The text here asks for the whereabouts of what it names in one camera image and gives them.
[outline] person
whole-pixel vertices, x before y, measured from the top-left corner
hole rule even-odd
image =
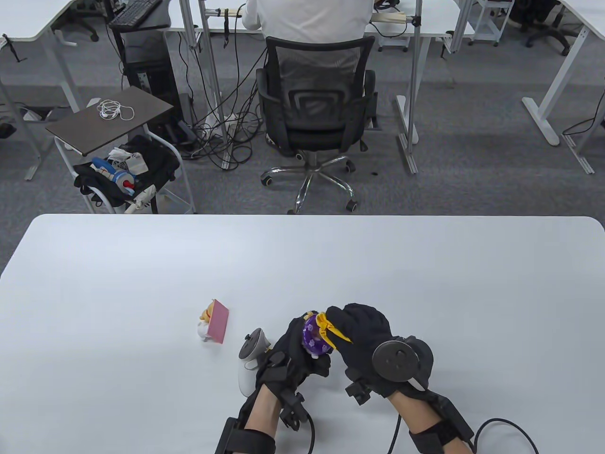
[[[241,23],[262,27],[265,38],[329,44],[363,38],[373,6],[374,0],[247,0]]]
[[[406,388],[402,388],[401,383],[389,382],[375,371],[372,364],[374,350],[383,342],[393,339],[388,320],[381,312],[363,304],[348,304],[344,309],[332,306],[325,314],[331,324],[350,339],[350,342],[345,341],[334,333],[327,332],[329,340],[342,355],[344,363],[347,367],[358,370],[364,380],[391,403],[408,426],[410,433],[422,433],[441,421],[441,417],[427,402],[410,397],[410,395],[414,396],[413,389],[407,391]],[[290,379],[257,383],[257,393],[253,395],[255,401],[245,426],[246,430],[273,439],[273,448],[281,410],[278,398],[280,392],[285,387],[296,391],[296,387],[309,375],[317,374],[326,377],[329,372],[329,355],[322,355],[317,360],[313,360],[302,347],[303,324],[303,317],[292,320],[286,334],[270,350],[291,358]],[[261,366],[257,379],[263,376],[264,371],[265,368]],[[445,454],[471,454],[470,448],[457,437],[443,445],[443,451]]]

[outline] yellow ribbon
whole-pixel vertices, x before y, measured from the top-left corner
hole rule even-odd
[[[346,337],[338,328],[336,328],[334,325],[331,324],[331,322],[325,317],[325,312],[320,312],[317,314],[317,317],[315,318],[315,323],[317,323],[317,326],[319,326],[319,335],[321,336],[321,338],[328,342],[328,344],[334,349],[334,350],[338,350],[336,348],[336,346],[334,345],[334,343],[328,339],[328,335],[327,332],[330,331],[332,334],[337,335],[340,339],[343,339],[347,342],[351,342],[351,339],[349,339],[348,337]]]

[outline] white vr controller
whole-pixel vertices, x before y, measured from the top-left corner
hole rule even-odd
[[[246,336],[246,341],[239,354],[240,368],[237,379],[240,385],[240,392],[245,397],[250,397],[256,389],[258,357],[265,353],[271,342],[267,340],[261,328],[256,328],[252,333]]]

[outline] pink card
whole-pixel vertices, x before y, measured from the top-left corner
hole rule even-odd
[[[225,331],[227,331],[228,318],[229,310],[218,300],[214,300],[212,317],[210,317],[210,324],[208,325],[208,337],[211,337],[214,341],[222,344],[225,339]]]

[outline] purple toy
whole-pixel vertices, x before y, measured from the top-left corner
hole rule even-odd
[[[332,352],[332,347],[319,335],[319,326],[317,326],[315,321],[316,318],[317,314],[309,317],[302,329],[302,346],[314,359],[319,358],[320,355]]]

